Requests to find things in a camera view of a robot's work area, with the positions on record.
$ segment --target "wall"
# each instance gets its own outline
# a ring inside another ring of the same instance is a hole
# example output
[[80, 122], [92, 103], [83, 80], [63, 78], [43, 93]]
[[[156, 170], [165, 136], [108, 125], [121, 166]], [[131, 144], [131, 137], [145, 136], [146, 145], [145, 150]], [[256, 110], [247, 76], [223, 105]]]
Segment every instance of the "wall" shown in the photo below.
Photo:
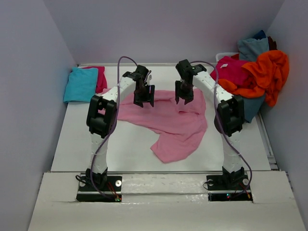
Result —
[[0, 1], [0, 229], [26, 231], [74, 60], [42, 0]]
[[286, 0], [267, 32], [288, 54], [290, 74], [275, 107], [264, 107], [262, 114], [276, 160], [289, 172], [308, 229], [307, 12], [306, 0]]
[[284, 0], [44, 0], [77, 63], [214, 61], [267, 30]]

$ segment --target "white table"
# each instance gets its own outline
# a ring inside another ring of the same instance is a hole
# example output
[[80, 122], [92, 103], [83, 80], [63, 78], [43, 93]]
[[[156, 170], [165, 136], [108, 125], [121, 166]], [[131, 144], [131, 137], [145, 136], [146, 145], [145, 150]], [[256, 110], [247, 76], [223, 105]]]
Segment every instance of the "white table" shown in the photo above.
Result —
[[251, 202], [208, 202], [206, 174], [127, 174], [122, 203], [79, 203], [75, 173], [45, 173], [29, 231], [305, 231], [284, 172], [254, 172]]
[[[174, 90], [179, 75], [174, 66], [151, 66], [156, 90]], [[134, 71], [133, 66], [122, 66], [120, 74]], [[108, 87], [116, 85], [116, 66], [105, 69]], [[108, 143], [109, 172], [197, 172], [221, 171], [222, 141], [213, 124], [215, 113], [211, 101], [206, 101], [205, 117], [208, 128], [199, 148], [185, 160], [164, 164], [150, 150], [158, 134], [149, 129], [119, 121]], [[63, 122], [51, 171], [81, 172], [90, 162], [90, 133], [86, 126], [88, 103], [69, 103]], [[267, 151], [256, 119], [244, 124], [241, 153], [253, 170], [270, 170]]]

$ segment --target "orange towel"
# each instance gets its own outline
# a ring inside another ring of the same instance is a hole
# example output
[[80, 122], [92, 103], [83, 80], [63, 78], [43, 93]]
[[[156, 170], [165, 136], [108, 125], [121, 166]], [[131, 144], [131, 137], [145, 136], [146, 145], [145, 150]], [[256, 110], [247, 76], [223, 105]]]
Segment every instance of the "orange towel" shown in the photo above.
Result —
[[242, 70], [250, 75], [242, 86], [225, 79], [220, 79], [218, 83], [231, 94], [246, 98], [256, 98], [266, 93], [265, 102], [273, 107], [289, 75], [287, 55], [282, 51], [268, 51], [259, 55], [256, 62], [244, 64]]

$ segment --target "magenta cloth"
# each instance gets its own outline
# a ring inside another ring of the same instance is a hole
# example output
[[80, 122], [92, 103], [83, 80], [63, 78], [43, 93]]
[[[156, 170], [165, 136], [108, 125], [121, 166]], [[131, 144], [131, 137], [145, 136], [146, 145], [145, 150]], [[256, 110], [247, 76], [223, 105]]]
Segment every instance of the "magenta cloth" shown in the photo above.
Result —
[[[226, 79], [237, 86], [241, 86], [248, 77], [248, 74], [242, 71], [242, 66], [247, 62], [246, 60], [236, 60], [229, 56], [223, 57], [216, 65], [219, 79]], [[216, 71], [212, 71], [210, 75], [216, 80]]]
[[149, 103], [143, 108], [134, 105], [133, 97], [131, 94], [121, 103], [118, 119], [158, 133], [151, 150], [162, 162], [183, 160], [198, 148], [207, 128], [205, 100], [199, 89], [187, 105], [184, 100], [176, 104], [175, 93], [169, 90], [155, 91], [154, 108]]
[[89, 68], [97, 68], [98, 69], [98, 76], [97, 76], [97, 83], [95, 93], [101, 93], [103, 89], [107, 88], [107, 80], [105, 77], [105, 67], [104, 66], [87, 66], [83, 67], [83, 69]]

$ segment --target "white basket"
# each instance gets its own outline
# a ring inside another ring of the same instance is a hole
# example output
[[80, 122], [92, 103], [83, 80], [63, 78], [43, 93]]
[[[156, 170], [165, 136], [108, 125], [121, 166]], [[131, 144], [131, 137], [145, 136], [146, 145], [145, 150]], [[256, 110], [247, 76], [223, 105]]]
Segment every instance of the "white basket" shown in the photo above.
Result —
[[225, 53], [218, 53], [216, 55], [216, 62], [218, 62], [219, 60], [221, 60], [223, 57], [225, 56], [233, 56], [238, 54], [238, 52], [225, 52]]

